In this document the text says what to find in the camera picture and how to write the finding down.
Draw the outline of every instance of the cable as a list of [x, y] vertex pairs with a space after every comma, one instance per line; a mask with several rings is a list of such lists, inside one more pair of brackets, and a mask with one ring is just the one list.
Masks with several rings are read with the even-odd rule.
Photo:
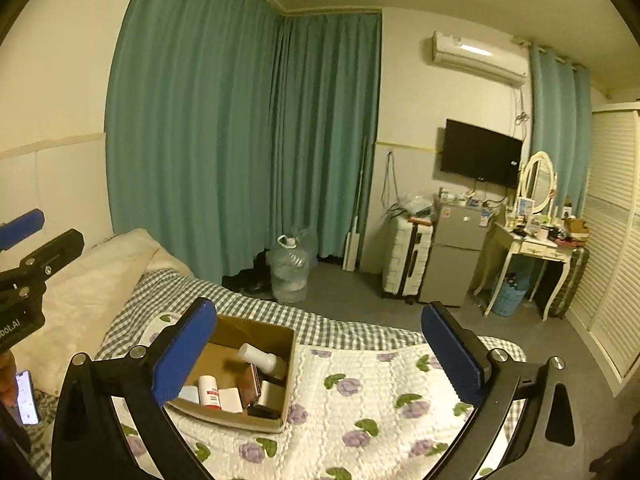
[[386, 154], [385, 161], [385, 179], [382, 184], [382, 194], [380, 195], [380, 202], [382, 202], [382, 207], [384, 209], [389, 210], [389, 193], [390, 189], [388, 189], [389, 182], [389, 170], [391, 170], [391, 176], [394, 179], [394, 189], [396, 191], [396, 202], [392, 205], [398, 205], [400, 203], [400, 194], [398, 193], [398, 181], [396, 180], [396, 160], [394, 158], [394, 152], [389, 150]]
[[[516, 113], [518, 111], [517, 100], [516, 100]], [[514, 121], [513, 127], [513, 137], [515, 137], [515, 127], [522, 126], [522, 142], [527, 140], [527, 121], [529, 121], [531, 116], [524, 111], [524, 94], [522, 92], [522, 86], [520, 87], [520, 113], [516, 115], [516, 119]]]
[[508, 195], [508, 193], [509, 193], [508, 188], [507, 188], [506, 186], [504, 186], [504, 196], [502, 197], [502, 199], [501, 199], [501, 200], [486, 200], [486, 201], [483, 203], [483, 205], [484, 205], [484, 204], [486, 204], [486, 206], [485, 206], [485, 207], [487, 207], [487, 208], [491, 209], [492, 211], [495, 211], [495, 210], [496, 210], [496, 209], [498, 209], [498, 208], [502, 205], [502, 203], [507, 199], [507, 195]]

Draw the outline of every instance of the floral blanket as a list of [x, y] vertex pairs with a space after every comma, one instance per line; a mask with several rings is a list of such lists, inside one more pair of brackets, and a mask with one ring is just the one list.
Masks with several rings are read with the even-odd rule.
[[[157, 335], [158, 322], [150, 324], [141, 343]], [[393, 352], [299, 345], [296, 354], [292, 405], [280, 434], [222, 428], [167, 407], [214, 478], [423, 478], [472, 411], [426, 344]], [[114, 404], [138, 463], [159, 477], [124, 400]], [[506, 445], [501, 433], [479, 476], [497, 467]]]

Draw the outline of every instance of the checkered bedsheet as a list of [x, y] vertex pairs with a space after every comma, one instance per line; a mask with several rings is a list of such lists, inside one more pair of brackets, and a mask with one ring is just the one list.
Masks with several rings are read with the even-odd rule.
[[[164, 269], [150, 272], [140, 279], [126, 306], [113, 320], [95, 358], [122, 357], [138, 343], [149, 320], [161, 312], [183, 312], [198, 297], [213, 301], [219, 314], [288, 326], [296, 330], [299, 343], [306, 345], [354, 350], [393, 350], [425, 342], [424, 336], [419, 332], [334, 321], [273, 301], [247, 298], [222, 286], [183, 276], [172, 269]], [[484, 336], [480, 336], [480, 340], [487, 348], [504, 348], [514, 360], [526, 361], [522, 348], [514, 343]], [[54, 420], [57, 399], [37, 392], [36, 402], [43, 423], [29, 429], [33, 443], [29, 458], [43, 478], [50, 478], [50, 436], [47, 437], [47, 428]], [[513, 433], [521, 409], [522, 402], [514, 402], [504, 425], [507, 438]]]

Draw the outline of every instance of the air conditioner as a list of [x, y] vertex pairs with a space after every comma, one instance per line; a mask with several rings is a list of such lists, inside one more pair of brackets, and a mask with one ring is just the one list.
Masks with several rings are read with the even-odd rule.
[[480, 41], [449, 36], [442, 32], [433, 35], [433, 63], [514, 87], [522, 86], [529, 73], [529, 60], [526, 57]]

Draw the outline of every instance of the white bottle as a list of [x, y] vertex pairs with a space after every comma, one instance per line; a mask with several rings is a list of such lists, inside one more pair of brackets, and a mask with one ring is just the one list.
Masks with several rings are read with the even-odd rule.
[[238, 357], [243, 361], [256, 365], [260, 370], [275, 379], [284, 380], [287, 376], [287, 362], [274, 354], [267, 354], [249, 343], [244, 343], [238, 350]]
[[221, 410], [220, 393], [216, 378], [210, 375], [203, 375], [198, 378], [198, 394], [200, 404], [213, 410]]

